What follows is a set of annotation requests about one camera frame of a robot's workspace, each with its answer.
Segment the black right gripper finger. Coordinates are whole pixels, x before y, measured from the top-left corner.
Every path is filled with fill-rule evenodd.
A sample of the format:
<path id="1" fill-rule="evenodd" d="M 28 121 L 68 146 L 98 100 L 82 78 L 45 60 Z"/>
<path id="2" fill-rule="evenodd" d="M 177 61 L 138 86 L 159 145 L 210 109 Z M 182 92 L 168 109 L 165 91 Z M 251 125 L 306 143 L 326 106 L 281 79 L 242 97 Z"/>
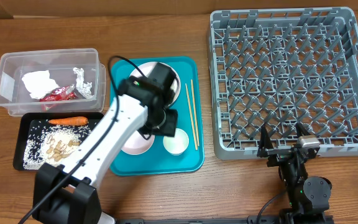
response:
<path id="1" fill-rule="evenodd" d="M 296 127 L 296 135 L 298 137 L 310 135 L 310 133 L 306 130 L 306 128 L 301 123 L 296 123 L 295 127 Z"/>
<path id="2" fill-rule="evenodd" d="M 268 157 L 268 151 L 273 149 L 273 144 L 270 140 L 269 134 L 265 128 L 265 125 L 262 125 L 260 128 L 260 141 L 259 148 L 257 151 L 258 157 Z"/>

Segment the white cup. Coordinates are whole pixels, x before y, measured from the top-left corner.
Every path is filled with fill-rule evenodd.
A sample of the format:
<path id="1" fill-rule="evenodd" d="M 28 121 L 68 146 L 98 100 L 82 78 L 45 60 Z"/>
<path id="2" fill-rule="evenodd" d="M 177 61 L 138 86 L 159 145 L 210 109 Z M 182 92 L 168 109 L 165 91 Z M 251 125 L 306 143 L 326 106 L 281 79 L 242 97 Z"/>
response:
<path id="1" fill-rule="evenodd" d="M 165 136 L 163 138 L 163 146 L 171 155 L 179 156 L 184 153 L 189 145 L 189 137 L 187 133 L 176 128 L 174 137 Z"/>

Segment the white bowl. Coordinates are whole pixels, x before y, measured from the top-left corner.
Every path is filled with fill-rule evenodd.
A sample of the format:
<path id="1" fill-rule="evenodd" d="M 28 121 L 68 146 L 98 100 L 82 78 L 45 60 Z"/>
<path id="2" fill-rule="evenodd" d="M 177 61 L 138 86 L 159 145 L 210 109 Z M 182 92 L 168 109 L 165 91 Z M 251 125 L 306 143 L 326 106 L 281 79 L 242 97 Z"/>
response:
<path id="1" fill-rule="evenodd" d="M 145 138 L 143 138 L 142 135 L 136 131 L 123 145 L 122 151 L 133 156 L 143 154 L 152 147 L 154 140 L 154 135 L 146 135 Z"/>

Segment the orange carrot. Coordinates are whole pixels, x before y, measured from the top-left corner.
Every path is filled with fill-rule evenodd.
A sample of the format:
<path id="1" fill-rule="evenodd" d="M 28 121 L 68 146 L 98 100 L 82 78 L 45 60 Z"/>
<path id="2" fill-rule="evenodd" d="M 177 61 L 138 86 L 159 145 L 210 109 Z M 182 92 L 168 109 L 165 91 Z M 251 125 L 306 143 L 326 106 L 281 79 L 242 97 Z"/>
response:
<path id="1" fill-rule="evenodd" d="M 84 116 L 76 116 L 71 118 L 51 119 L 48 121 L 50 124 L 60 126 L 84 126 L 89 123 L 88 119 Z"/>

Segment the pile of peanuts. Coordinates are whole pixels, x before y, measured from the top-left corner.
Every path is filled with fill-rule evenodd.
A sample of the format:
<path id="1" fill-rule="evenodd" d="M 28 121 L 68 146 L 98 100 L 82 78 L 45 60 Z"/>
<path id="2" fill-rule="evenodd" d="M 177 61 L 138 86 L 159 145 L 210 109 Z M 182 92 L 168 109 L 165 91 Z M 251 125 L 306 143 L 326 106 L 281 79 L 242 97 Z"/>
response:
<path id="1" fill-rule="evenodd" d="M 47 145 L 47 150 L 46 150 L 47 159 L 58 162 L 64 158 L 67 158 L 74 151 L 76 151 L 80 146 L 80 142 L 74 140 L 63 142 L 62 140 L 56 141 L 52 139 L 49 142 L 47 142 L 46 145 Z"/>

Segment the white rice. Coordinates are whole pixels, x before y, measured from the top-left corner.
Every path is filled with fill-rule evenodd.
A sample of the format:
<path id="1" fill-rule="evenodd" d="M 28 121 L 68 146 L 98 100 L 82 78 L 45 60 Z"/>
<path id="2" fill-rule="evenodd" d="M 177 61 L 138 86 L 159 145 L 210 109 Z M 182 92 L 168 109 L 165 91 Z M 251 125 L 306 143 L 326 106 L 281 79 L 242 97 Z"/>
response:
<path id="1" fill-rule="evenodd" d="M 47 159 L 46 143 L 54 139 L 68 142 L 69 140 L 79 141 L 80 144 L 89 136 L 92 131 L 90 125 L 84 126 L 60 126 L 50 124 L 47 119 L 36 119 L 30 123 L 27 141 L 24 149 L 23 168 L 25 170 L 37 170 L 44 163 L 58 166 L 64 158 L 58 162 Z"/>

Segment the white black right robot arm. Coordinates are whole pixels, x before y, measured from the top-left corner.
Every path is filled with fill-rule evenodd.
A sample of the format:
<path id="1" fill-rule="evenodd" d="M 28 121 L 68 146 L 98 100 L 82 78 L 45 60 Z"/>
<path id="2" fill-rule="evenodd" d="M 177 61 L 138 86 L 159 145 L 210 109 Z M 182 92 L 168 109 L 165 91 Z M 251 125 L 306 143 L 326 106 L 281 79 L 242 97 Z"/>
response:
<path id="1" fill-rule="evenodd" d="M 259 211 L 256 223 L 333 223 L 333 217 L 324 212 L 329 209 L 332 183 L 325 177 L 310 177 L 305 163 L 316 158 L 320 149 L 317 137 L 300 123 L 296 124 L 297 141 L 289 149 L 274 149 L 269 134 L 262 125 L 257 151 L 258 157 L 268 159 L 267 166 L 278 167 L 285 190 L 270 199 Z M 290 207 L 274 217 L 263 216 L 263 211 L 277 198 L 287 194 Z"/>

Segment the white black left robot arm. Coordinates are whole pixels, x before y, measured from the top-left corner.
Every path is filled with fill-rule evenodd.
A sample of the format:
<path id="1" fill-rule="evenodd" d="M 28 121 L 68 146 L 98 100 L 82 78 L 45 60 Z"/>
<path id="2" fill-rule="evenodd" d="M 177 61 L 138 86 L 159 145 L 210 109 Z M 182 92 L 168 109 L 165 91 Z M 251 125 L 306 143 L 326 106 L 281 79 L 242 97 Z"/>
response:
<path id="1" fill-rule="evenodd" d="M 114 223 L 104 213 L 98 189 L 133 133 L 173 137 L 178 112 L 171 109 L 178 77 L 156 63 L 148 75 L 130 76 L 113 85 L 115 99 L 108 112 L 79 148 L 59 166 L 44 163 L 35 175 L 33 207 L 29 217 L 42 223 Z"/>

